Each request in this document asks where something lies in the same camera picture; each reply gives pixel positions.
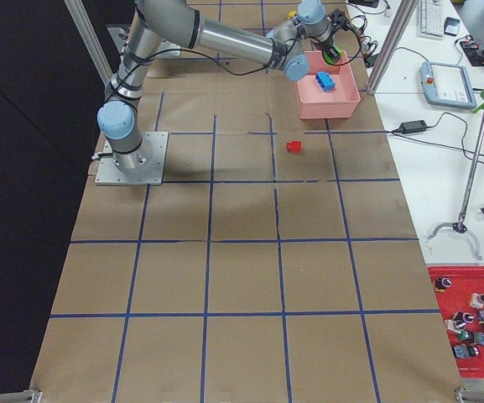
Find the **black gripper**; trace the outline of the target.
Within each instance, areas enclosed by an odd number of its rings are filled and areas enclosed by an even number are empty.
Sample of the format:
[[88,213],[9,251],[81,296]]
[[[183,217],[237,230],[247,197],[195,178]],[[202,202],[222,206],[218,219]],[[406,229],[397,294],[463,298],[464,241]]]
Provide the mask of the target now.
[[331,42],[321,43],[321,54],[326,63],[338,63],[341,60],[341,50]]

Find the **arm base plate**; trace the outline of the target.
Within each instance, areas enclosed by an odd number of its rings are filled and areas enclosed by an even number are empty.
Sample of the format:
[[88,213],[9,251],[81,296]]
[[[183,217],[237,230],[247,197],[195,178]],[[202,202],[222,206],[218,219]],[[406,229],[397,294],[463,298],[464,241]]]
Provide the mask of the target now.
[[106,140],[97,166],[98,186],[160,186],[168,148],[167,132],[142,132],[140,148],[131,154],[117,154]]

